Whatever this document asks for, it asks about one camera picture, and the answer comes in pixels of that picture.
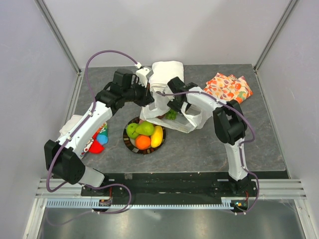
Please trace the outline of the yellow fake mango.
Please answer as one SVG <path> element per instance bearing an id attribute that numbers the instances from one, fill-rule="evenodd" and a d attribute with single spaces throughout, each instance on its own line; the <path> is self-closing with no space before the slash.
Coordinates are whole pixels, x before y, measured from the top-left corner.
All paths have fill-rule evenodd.
<path id="1" fill-rule="evenodd" d="M 163 129 L 160 125 L 155 126 L 155 130 L 151 135 L 151 147 L 156 148 L 161 145 L 163 139 Z"/>

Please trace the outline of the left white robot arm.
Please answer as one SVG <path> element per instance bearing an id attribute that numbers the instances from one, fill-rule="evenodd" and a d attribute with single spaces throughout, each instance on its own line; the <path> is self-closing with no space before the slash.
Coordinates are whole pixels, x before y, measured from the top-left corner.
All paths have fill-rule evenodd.
<path id="1" fill-rule="evenodd" d="M 105 175 L 87 167 L 81 160 L 83 150 L 96 131 L 107 122 L 126 102 L 145 107 L 154 102 L 150 93 L 149 78 L 153 71 L 142 67 L 135 73 L 118 69 L 84 116 L 59 140 L 48 140 L 44 145 L 45 164 L 49 175 L 56 175 L 67 183 L 92 186 L 99 196 L 109 192 Z"/>

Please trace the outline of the white plastic bag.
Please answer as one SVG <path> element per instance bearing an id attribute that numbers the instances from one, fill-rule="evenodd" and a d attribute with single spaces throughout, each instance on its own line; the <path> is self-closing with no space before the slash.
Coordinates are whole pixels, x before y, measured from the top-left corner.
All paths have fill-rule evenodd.
<path id="1" fill-rule="evenodd" d="M 194 105 L 181 104 L 181 109 L 173 110 L 167 104 L 176 100 L 177 97 L 162 96 L 157 92 L 170 94 L 171 90 L 167 85 L 154 85 L 150 87 L 150 92 L 154 102 L 143 107 L 140 119 L 146 120 L 156 125 L 164 126 L 183 133 L 190 133 L 195 129 L 201 129 L 211 117 L 206 112 Z"/>

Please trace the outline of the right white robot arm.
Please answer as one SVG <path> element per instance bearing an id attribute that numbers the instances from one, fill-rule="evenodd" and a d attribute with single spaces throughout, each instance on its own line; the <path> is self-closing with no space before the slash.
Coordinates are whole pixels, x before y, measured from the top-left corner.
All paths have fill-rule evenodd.
<path id="1" fill-rule="evenodd" d="M 218 99 L 194 83 L 186 85 L 179 77 L 168 82 L 164 93 L 172 94 L 167 105 L 175 111 L 181 111 L 183 106 L 194 106 L 212 114 L 215 134 L 224 143 L 227 153 L 228 174 L 232 178 L 228 190 L 234 196 L 244 193 L 246 184 L 243 179 L 248 176 L 243 144 L 247 124 L 242 119 L 239 103 Z"/>

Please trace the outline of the green fake grapes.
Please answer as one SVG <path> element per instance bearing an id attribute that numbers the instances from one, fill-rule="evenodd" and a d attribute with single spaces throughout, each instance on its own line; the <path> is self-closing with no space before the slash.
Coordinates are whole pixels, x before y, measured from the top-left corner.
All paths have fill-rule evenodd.
<path id="1" fill-rule="evenodd" d="M 166 114 L 165 114 L 165 118 L 167 120 L 176 120 L 177 118 L 177 115 L 178 115 L 178 112 L 170 109 Z"/>

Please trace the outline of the green fake apple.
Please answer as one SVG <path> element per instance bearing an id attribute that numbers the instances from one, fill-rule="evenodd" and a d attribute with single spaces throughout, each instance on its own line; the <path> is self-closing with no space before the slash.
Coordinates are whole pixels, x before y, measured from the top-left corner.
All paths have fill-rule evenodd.
<path id="1" fill-rule="evenodd" d="M 139 134 L 136 132 L 136 128 L 139 126 L 138 123 L 131 123 L 126 128 L 126 133 L 129 138 L 136 139 Z"/>

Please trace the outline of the fake orange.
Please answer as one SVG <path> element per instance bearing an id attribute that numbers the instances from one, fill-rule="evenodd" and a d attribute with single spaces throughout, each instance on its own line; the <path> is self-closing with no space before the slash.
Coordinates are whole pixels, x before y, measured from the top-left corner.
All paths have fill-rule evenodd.
<path id="1" fill-rule="evenodd" d="M 139 150 L 146 150 L 151 147 L 151 138 L 141 134 L 135 139 L 135 145 Z"/>

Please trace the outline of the green fake pear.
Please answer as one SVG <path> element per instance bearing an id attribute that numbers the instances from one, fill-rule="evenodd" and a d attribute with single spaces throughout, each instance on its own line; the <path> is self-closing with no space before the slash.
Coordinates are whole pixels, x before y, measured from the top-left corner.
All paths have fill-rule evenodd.
<path id="1" fill-rule="evenodd" d="M 151 136 L 154 133 L 155 127 L 152 123 L 148 121 L 144 121 L 141 124 L 138 125 L 135 132 L 138 134 Z"/>

